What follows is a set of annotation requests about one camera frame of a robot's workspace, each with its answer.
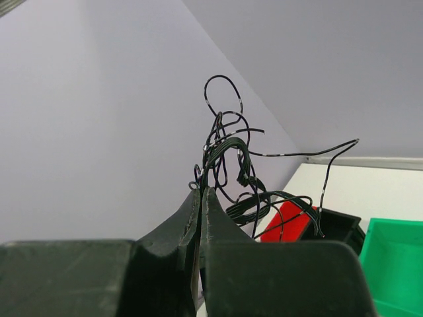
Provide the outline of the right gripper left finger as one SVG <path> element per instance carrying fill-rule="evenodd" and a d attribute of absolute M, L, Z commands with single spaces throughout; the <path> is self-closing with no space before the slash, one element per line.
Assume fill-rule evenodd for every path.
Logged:
<path fill-rule="evenodd" d="M 2 316 L 195 316 L 200 193 L 139 240 L 1 245 Z"/>

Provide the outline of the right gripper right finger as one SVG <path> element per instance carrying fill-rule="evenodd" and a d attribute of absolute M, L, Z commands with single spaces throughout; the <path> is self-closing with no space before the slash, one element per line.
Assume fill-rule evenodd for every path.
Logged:
<path fill-rule="evenodd" d="M 202 194 L 200 272 L 208 316 L 376 316 L 356 253 L 337 241 L 255 242 Z"/>

